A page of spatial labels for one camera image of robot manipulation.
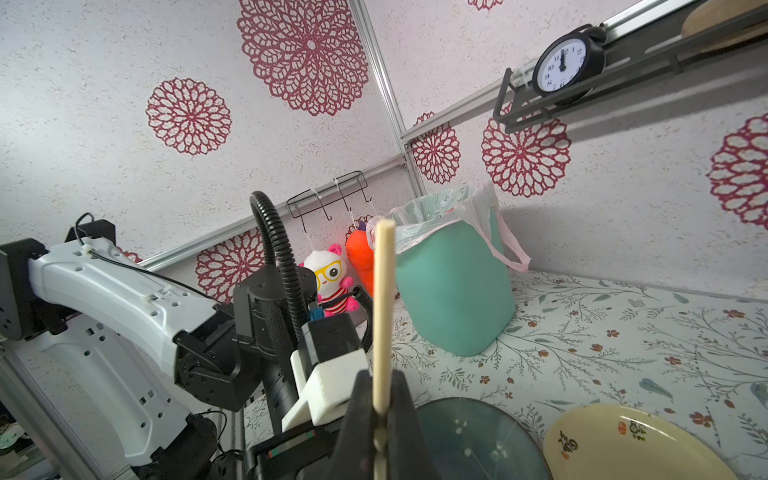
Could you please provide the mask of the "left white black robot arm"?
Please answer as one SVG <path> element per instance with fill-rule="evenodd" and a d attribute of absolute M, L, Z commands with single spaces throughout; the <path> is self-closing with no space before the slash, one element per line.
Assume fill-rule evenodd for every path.
<path fill-rule="evenodd" d="M 260 227 L 264 265 L 221 303 L 135 264 L 105 220 L 79 221 L 47 247 L 1 248 L 1 332 L 64 365 L 110 421 L 141 479 L 233 479 L 239 456 L 210 413 L 195 413 L 164 373 L 213 413 L 263 388 L 273 427 L 298 402 L 292 359 L 306 349 L 313 273 L 294 261 L 283 226 Z"/>

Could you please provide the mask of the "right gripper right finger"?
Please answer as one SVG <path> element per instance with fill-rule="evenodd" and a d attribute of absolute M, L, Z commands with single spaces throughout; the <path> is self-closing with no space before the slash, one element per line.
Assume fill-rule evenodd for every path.
<path fill-rule="evenodd" d="M 439 479 L 426 446 L 405 375 L 392 373 L 390 406 L 387 412 L 387 478 Z"/>

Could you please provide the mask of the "chopsticks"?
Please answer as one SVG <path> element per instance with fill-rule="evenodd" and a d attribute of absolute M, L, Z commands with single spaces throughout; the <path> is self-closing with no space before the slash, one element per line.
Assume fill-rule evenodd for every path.
<path fill-rule="evenodd" d="M 376 414 L 373 434 L 374 479 L 387 479 L 387 414 L 391 404 L 391 342 L 395 284 L 395 231 L 393 220 L 384 219 L 375 227 L 374 313 L 372 357 L 372 406 Z"/>

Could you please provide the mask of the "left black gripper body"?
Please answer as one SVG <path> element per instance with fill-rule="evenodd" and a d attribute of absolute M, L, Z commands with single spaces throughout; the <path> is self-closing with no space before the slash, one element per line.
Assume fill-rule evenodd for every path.
<path fill-rule="evenodd" d="M 175 335 L 174 382 L 197 400 L 237 411 L 261 387 L 271 426 L 298 401 L 290 362 L 298 340 L 279 269 L 265 266 L 236 285 L 233 301 L 191 332 Z"/>

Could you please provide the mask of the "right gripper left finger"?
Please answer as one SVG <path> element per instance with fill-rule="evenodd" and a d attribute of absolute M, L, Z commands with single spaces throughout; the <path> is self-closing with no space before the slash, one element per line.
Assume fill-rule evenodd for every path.
<path fill-rule="evenodd" d="M 372 378 L 367 370 L 355 377 L 347 412 L 326 471 L 325 479 L 373 479 L 374 430 L 378 423 L 372 404 Z"/>

